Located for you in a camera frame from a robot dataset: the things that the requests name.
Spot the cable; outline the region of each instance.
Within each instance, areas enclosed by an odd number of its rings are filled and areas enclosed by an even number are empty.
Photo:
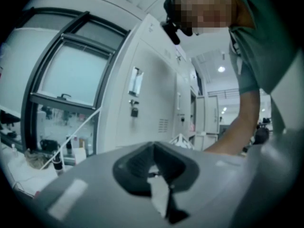
[[[60,148],[57,150],[57,152],[52,156],[52,158],[50,158],[41,168],[40,170],[44,169],[54,158],[56,155],[58,155],[59,152],[62,153],[62,149],[64,146],[66,146],[66,144],[72,139],[72,137],[79,131],[79,129],[81,129],[88,121],[91,120],[91,118],[93,116],[95,116],[96,114],[98,114],[99,112],[101,111],[101,107],[99,107],[95,112],[93,112],[92,115],[90,115],[77,129],[75,132],[73,132],[73,134],[71,134],[65,141],[64,143],[60,146]]]

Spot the shirt sleeve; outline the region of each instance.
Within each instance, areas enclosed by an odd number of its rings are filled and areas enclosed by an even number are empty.
[[[259,90],[259,86],[257,84],[256,78],[253,75],[251,68],[242,60],[240,60],[240,64],[242,65],[240,74],[238,69],[238,56],[232,51],[229,46],[229,55],[233,70],[237,76],[239,94],[243,94],[249,91]]]

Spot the green shirt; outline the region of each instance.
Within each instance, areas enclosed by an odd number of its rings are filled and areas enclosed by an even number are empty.
[[[229,28],[236,42],[230,43],[229,55],[237,75],[239,93],[262,88],[271,94],[291,65],[296,46],[270,0],[242,1],[251,14],[255,29]],[[271,108],[274,132],[281,132],[284,122],[273,101]]]

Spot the person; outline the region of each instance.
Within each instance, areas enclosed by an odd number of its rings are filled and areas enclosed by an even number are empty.
[[[227,27],[229,56],[240,94],[237,118],[207,152],[239,154],[250,142],[260,111],[260,88],[267,94],[288,70],[297,48],[270,0],[174,0],[173,11],[164,8],[178,28],[192,28],[196,35]],[[274,133],[284,122],[272,101]]]

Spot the lock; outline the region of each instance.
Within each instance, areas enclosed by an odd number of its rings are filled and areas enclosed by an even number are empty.
[[[131,117],[137,117],[138,116],[138,109],[136,107],[133,107],[131,110]]]

